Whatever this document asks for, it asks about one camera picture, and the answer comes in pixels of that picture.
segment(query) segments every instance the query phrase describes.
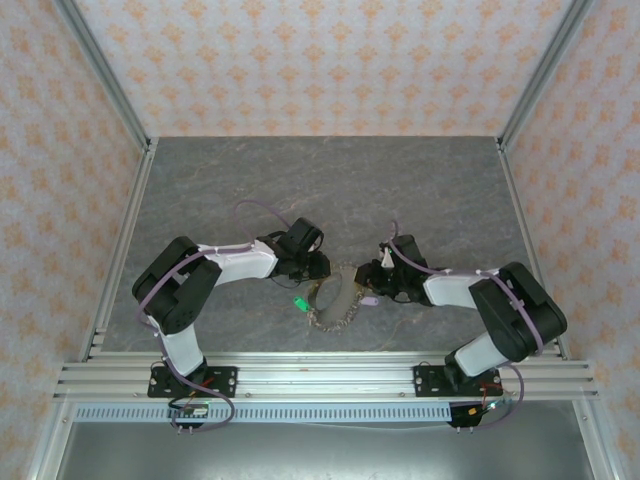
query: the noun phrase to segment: aluminum frame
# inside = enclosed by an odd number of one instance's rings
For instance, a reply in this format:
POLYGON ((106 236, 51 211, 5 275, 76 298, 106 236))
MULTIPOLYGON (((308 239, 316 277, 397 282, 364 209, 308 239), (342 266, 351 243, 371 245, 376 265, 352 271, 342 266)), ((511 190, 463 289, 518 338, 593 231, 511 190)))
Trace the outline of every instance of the aluminum frame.
POLYGON ((78 5, 75 0, 55 0, 55 3, 58 6, 60 15, 67 22, 69 29, 78 40, 80 48, 82 48, 87 60, 93 67, 96 76, 100 80, 100 83, 102 83, 113 106, 122 118, 131 138, 133 138, 142 151, 149 144, 149 137, 124 93, 120 82, 118 82, 118 78, 113 73, 107 57, 102 52, 93 33, 91 33, 91 29, 78 8, 78 5))
MULTIPOLYGON (((542 281, 542 273, 524 215, 513 185, 505 150, 517 135, 544 85, 553 72, 570 39, 578 30, 581 20, 593 0, 574 0, 552 43, 534 73, 523 97, 518 102, 498 140, 498 151, 507 178, 518 221, 522 229, 534 275, 542 281)), ((133 233, 146 181, 153 161, 157 139, 148 143, 146 133, 117 78, 108 65, 95 38, 82 17, 74 0, 56 0, 62 16, 77 36, 84 52, 105 86, 109 97, 123 117, 131 134, 145 148, 133 183, 127 210, 123 216, 120 235, 105 278, 103 294, 96 308, 94 329, 85 342, 80 362, 65 364, 60 375, 49 419, 36 449, 28 478, 55 478, 61 466, 76 411, 82 402, 123 402, 143 405, 149 403, 146 382, 148 368, 157 353, 102 352, 106 326, 110 316, 115 290, 120 279, 124 259, 133 233)), ((238 385, 239 404, 256 402, 379 402, 408 405, 415 403, 411 366, 420 361, 441 363, 447 352, 400 352, 358 354, 207 354, 211 363, 228 363, 242 368, 238 385)), ((613 451, 603 408, 597 400, 598 391, 588 362, 571 361, 563 338, 537 358, 522 365, 525 377, 525 396, 532 400, 572 400, 583 440, 596 479, 623 479, 619 459, 613 451)), ((501 372, 507 389, 517 389, 510 370, 501 372)), ((459 398, 427 399, 461 400, 459 398)))
MULTIPOLYGON (((527 254, 531 262, 533 276, 543 287, 546 288, 542 269, 540 268, 537 255, 533 247, 533 242, 531 240, 531 234, 529 233, 525 220, 522 203, 520 202, 520 198, 518 197, 518 192, 515 187, 507 152, 504 149, 504 145, 501 145, 498 138, 496 138, 496 147, 498 149, 498 155, 500 157, 500 163, 502 164, 505 178, 507 179, 509 192, 511 193, 511 200, 513 201, 513 205, 516 210, 516 216, 518 218, 518 223, 520 224, 520 230, 522 231, 522 237, 524 238, 527 254)), ((569 360, 571 358, 571 351, 566 340, 566 334, 561 335, 557 339, 557 342, 562 358, 569 360)), ((594 477, 596 479, 625 480, 626 475, 624 474, 620 457, 613 448, 615 441, 607 425, 606 413, 602 403, 586 402, 584 399, 574 400, 572 403, 594 477)))
POLYGON ((504 132, 499 137, 498 145, 501 150, 507 151, 518 136, 520 129, 533 111, 562 55, 569 48, 571 40, 580 29, 582 20, 593 3, 593 0, 573 0, 569 6, 551 43, 549 43, 542 55, 540 63, 538 63, 513 113, 509 117, 504 132))

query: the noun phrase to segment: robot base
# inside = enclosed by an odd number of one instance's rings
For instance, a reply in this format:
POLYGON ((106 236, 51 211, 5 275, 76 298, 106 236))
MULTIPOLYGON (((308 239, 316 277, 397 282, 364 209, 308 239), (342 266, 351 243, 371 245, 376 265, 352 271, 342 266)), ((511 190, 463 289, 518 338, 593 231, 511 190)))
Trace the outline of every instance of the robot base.
POLYGON ((458 385, 457 391, 445 377, 444 365, 417 365, 413 367, 413 385, 416 397, 500 397, 502 396, 500 373, 487 370, 469 382, 458 385))
MULTIPOLYGON (((211 379, 206 387, 218 391, 229 398, 235 397, 238 383, 237 367, 207 367, 205 379, 211 379)), ((191 387, 180 383, 168 367, 158 365, 151 369, 151 379, 147 396, 149 398, 183 398, 193 391, 191 387)), ((208 393, 198 392, 198 397, 212 397, 208 393)))

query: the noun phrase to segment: black motor joint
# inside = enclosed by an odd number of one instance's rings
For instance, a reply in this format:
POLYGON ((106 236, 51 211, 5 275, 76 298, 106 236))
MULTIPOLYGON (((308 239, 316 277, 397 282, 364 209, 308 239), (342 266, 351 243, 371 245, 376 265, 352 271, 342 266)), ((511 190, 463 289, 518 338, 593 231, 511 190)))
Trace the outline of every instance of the black motor joint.
POLYGON ((272 277, 287 275, 291 280, 302 281, 331 275, 329 259, 319 250, 324 233, 306 218, 298 218, 286 232, 274 232, 258 240, 278 258, 272 277))
MULTIPOLYGON (((401 235, 396 237, 393 243, 402 255, 428 268, 427 261, 422 257, 413 235, 401 235)), ((391 250, 388 243, 380 244, 383 253, 387 248, 393 261, 393 268, 385 268, 380 260, 374 259, 358 268, 356 283, 371 289, 377 295, 387 296, 396 301, 400 301, 396 297, 404 293, 409 298, 407 303, 415 302, 432 306, 423 287, 429 275, 404 262, 391 250)))

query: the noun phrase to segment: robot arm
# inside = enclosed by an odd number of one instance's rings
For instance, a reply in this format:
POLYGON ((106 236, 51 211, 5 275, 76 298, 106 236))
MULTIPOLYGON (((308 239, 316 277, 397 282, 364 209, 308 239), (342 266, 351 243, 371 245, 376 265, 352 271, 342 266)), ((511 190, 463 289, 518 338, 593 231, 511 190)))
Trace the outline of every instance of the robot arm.
MULTIPOLYGON (((394 240, 400 253, 429 270, 413 236, 394 240)), ((395 299, 401 293, 425 306, 454 305, 477 309, 487 329, 445 358, 444 375, 457 390, 484 372, 506 362, 520 362, 538 348, 534 332, 497 283, 480 272, 420 271, 400 258, 388 243, 380 245, 381 260, 361 266, 356 282, 395 299)), ((542 344, 567 329, 567 322, 551 297, 521 263, 510 263, 490 274, 502 281, 527 312, 542 344)))
POLYGON ((162 285, 145 307, 178 373, 194 383, 204 380, 207 363, 193 324, 214 287, 244 278, 327 277, 331 273, 329 260, 314 248, 322 237, 315 225, 299 218, 287 232, 275 232, 245 245, 210 247, 196 245, 187 237, 173 240, 136 280, 133 295, 142 302, 179 262, 207 252, 178 270, 178 275, 162 285))

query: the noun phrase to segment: wallpaper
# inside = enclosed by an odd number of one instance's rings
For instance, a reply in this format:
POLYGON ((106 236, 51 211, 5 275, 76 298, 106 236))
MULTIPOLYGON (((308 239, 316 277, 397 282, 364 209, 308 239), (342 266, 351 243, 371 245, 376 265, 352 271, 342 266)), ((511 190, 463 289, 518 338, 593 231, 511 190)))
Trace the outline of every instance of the wallpaper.
POLYGON ((596 3, 509 158, 572 354, 595 360, 640 478, 640 3, 596 3))
POLYGON ((497 135, 570 0, 80 0, 148 134, 497 135))
POLYGON ((76 360, 139 152, 50 0, 0 3, 0 478, 76 360))

